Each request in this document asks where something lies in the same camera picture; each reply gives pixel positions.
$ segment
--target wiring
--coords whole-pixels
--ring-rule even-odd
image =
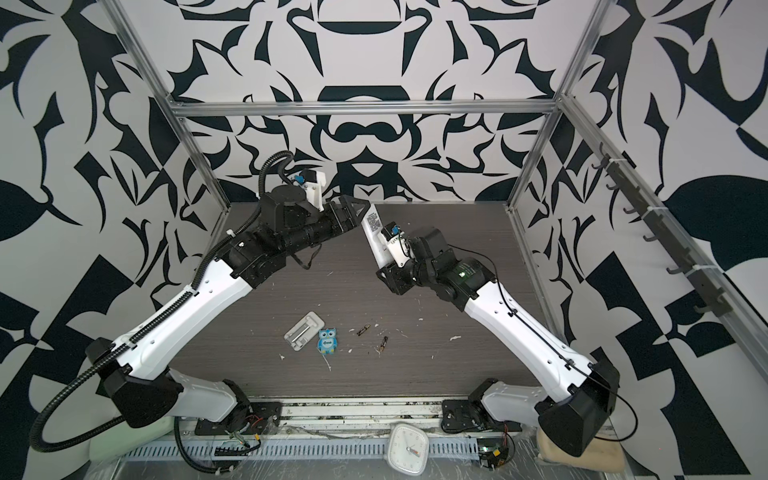
[[[403,244],[403,242],[402,242],[402,238],[403,238],[402,228],[400,228],[399,225],[395,225],[395,227],[397,227],[397,230],[398,230],[397,240],[400,242],[400,250],[402,250],[403,254],[406,257],[411,258],[411,245],[408,243],[408,239],[406,239],[405,244]]]
[[[509,455],[507,455],[507,462],[510,462],[515,457],[515,453],[518,452],[518,446],[515,444],[515,439],[512,438],[512,435],[509,435],[507,425],[504,424],[504,442],[502,443],[503,446],[507,445],[507,439],[509,439],[509,443],[512,445],[512,451],[509,452]]]
[[[576,365],[573,365],[571,362],[569,362],[568,359],[565,358],[563,354],[560,353],[560,351],[555,346],[549,343],[535,328],[533,328],[528,322],[526,322],[521,316],[518,315],[517,309],[513,309],[511,306],[509,306],[509,303],[507,303],[507,297],[504,294],[504,290],[502,290],[502,281],[498,276],[498,268],[496,267],[496,263],[493,260],[491,260],[490,257],[487,257],[486,255],[483,255],[480,252],[475,252],[474,250],[469,250],[466,248],[457,247],[456,245],[451,245],[450,243],[448,246],[451,248],[455,248],[457,250],[467,252],[467,253],[472,253],[473,255],[478,255],[480,257],[485,258],[488,262],[490,262],[491,265],[493,266],[493,273],[494,275],[496,275],[496,286],[498,287],[498,292],[499,294],[501,294],[504,304],[509,309],[510,315],[516,317],[518,320],[520,320],[523,323],[523,325],[527,326],[529,330],[531,330],[542,342],[544,342],[546,346],[548,346],[555,353],[555,355],[557,355],[562,361],[565,362],[565,365],[568,366],[568,368],[572,368],[577,372],[579,372],[580,374],[582,374],[584,377],[591,379],[593,382],[597,383],[599,386],[606,389],[610,394],[616,395],[616,397],[619,400],[624,402],[624,404],[627,407],[629,407],[629,410],[632,412],[632,416],[634,417],[634,428],[632,429],[632,432],[629,433],[629,435],[626,435],[622,439],[606,439],[604,437],[597,437],[597,436],[595,438],[598,440],[604,440],[606,442],[623,442],[624,440],[631,439],[634,436],[635,432],[637,432],[637,427],[640,425],[640,420],[637,417],[637,412],[635,412],[634,407],[623,396],[619,395],[619,393],[616,390],[613,390],[609,386],[603,384],[602,382],[599,382],[598,380],[591,378],[587,373],[582,372]]]
[[[244,449],[217,447],[216,450],[214,450],[214,455],[224,457],[224,456],[248,455],[251,452],[255,452],[256,450],[261,448],[261,438],[258,435],[254,435],[253,437],[256,439],[257,442],[259,442],[254,446],[250,446],[248,442],[245,442],[242,444],[245,447]]]
[[[316,250],[312,252],[312,256],[310,257],[310,262],[305,265],[304,262],[301,261],[301,259],[295,254],[291,253],[290,256],[296,261],[296,263],[299,264],[300,267],[302,267],[304,270],[309,270],[312,268],[312,260],[315,260],[315,257],[317,257],[317,254],[320,253],[320,249],[323,248],[323,244],[321,243]]]
[[[285,166],[290,163],[290,161],[293,159],[293,154],[290,151],[279,151],[276,154],[269,157],[262,166],[260,172],[259,172],[259,198],[261,198],[264,195],[265,191],[265,185],[266,185],[266,173],[270,169],[272,165],[274,165],[277,161],[281,161],[280,165],[278,166],[278,173],[282,172],[280,177],[286,181],[288,184],[290,184],[290,180],[287,179],[285,176]],[[243,223],[240,228],[238,228],[235,231],[235,236],[241,234],[245,230],[247,230],[248,227],[250,227],[251,224],[253,224],[254,221],[258,218],[258,216],[261,213],[261,203],[257,204],[256,209],[254,212],[248,217],[248,219]],[[218,255],[219,251],[222,250],[231,240],[231,237],[227,236],[224,237],[222,240],[220,240],[216,245],[213,246],[206,254],[205,256],[200,260],[200,264],[197,266],[197,271],[195,272],[194,278],[190,282],[190,286],[192,289],[196,290],[200,283],[203,281],[203,276],[205,274],[206,269],[208,268],[208,265],[211,261],[213,261],[214,258]],[[304,266],[301,262],[299,262],[299,265],[302,265],[305,269],[309,269],[309,266]],[[163,321],[165,321],[168,317],[170,317],[174,312],[179,310],[179,308],[187,302],[191,297],[193,296],[192,292],[186,292],[183,295],[179,296],[176,301],[174,301],[170,306],[166,307],[164,310],[162,310],[160,313],[158,313],[157,316],[155,316],[154,319],[152,319],[147,325],[143,326],[138,332],[136,332],[130,339],[130,343],[137,343],[139,340],[143,339],[150,331],[152,331],[155,327],[160,325]],[[127,351],[128,344],[124,343],[123,345],[115,347],[113,350],[111,350],[108,353],[105,353],[104,356],[102,356],[97,362],[89,369],[85,370],[83,373],[78,375],[74,380],[72,380],[67,386],[65,386],[44,408],[40,411],[40,414],[35,418],[34,422],[31,425],[31,428],[29,429],[29,446],[32,447],[33,450],[37,452],[58,452],[60,450],[68,449],[72,446],[78,445],[82,442],[85,442],[88,439],[92,439],[96,435],[106,432],[107,430],[111,429],[112,427],[116,425],[120,425],[122,422],[125,421],[125,418],[120,415],[118,417],[113,418],[112,420],[109,420],[98,427],[91,429],[87,431],[86,433],[77,435],[75,437],[72,437],[71,439],[63,440],[61,442],[46,442],[43,437],[43,429],[45,428],[45,424],[48,422],[48,419],[51,418],[51,415],[53,415],[53,412],[56,411],[56,409],[60,406],[60,404],[63,403],[76,389],[78,389],[82,384],[84,384],[88,379],[90,379],[92,376],[99,373],[101,370],[106,368],[106,365],[114,360],[116,360],[122,353]]]
[[[179,455],[181,455],[181,458],[184,459],[184,462],[186,462],[187,465],[194,468],[198,472],[219,475],[222,472],[232,472],[234,470],[234,466],[230,466],[228,469],[223,470],[220,467],[209,467],[207,465],[201,465],[195,462],[194,459],[190,457],[190,454],[189,452],[187,452],[187,449],[184,448],[183,445],[181,445],[181,432],[179,432],[179,417],[174,418],[174,440],[176,440],[176,448],[179,450]]]

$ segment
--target wood grain surface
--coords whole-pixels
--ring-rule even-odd
[[[253,208],[233,204],[225,229],[237,228]],[[433,225],[449,243],[491,257],[509,293],[542,319],[503,205],[377,208],[384,222],[396,221],[406,232]],[[305,262],[309,256],[308,250],[299,253]],[[465,256],[470,255],[457,252],[457,257]],[[414,287],[404,296],[390,293],[376,278],[376,270],[362,229],[325,242],[311,270],[302,270],[288,258],[286,268],[224,310],[171,366],[202,379],[232,379],[249,396],[467,395],[488,377],[511,385],[538,385],[480,323],[429,289]],[[283,339],[309,311],[317,313],[326,328],[336,328],[336,353],[323,358],[317,337],[299,352]],[[367,323],[371,328],[357,336]],[[378,353],[384,336],[389,341]]]

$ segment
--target blue owl toy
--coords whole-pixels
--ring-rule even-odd
[[[336,345],[338,345],[338,342],[336,341],[336,329],[320,330],[317,333],[317,336],[320,337],[320,340],[317,341],[317,349],[320,353],[327,355],[336,351]]]

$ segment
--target white analog clock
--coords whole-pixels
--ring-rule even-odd
[[[421,475],[427,465],[429,437],[406,423],[395,425],[389,433],[386,461],[398,472]]]

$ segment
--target zip tie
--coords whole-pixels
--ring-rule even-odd
[[[668,209],[668,208],[666,208],[666,207],[648,207],[648,208],[646,208],[646,209],[645,209],[645,213],[644,213],[644,214],[642,214],[642,215],[640,215],[640,219],[641,219],[641,220],[645,220],[645,217],[646,217],[646,216],[647,216],[647,215],[648,215],[650,212],[654,212],[654,211],[657,211],[657,210],[669,210],[669,209]]]
[[[693,265],[690,270],[688,270],[685,273],[685,276],[690,276],[693,272],[696,272],[698,270],[718,270],[720,271],[720,268],[717,265],[699,265],[698,263],[696,265]]]
[[[129,349],[136,348],[136,344],[131,342],[132,335],[130,333],[124,333],[123,335],[120,335],[114,342],[115,345],[117,345],[118,342],[122,342],[124,345],[127,345]]]

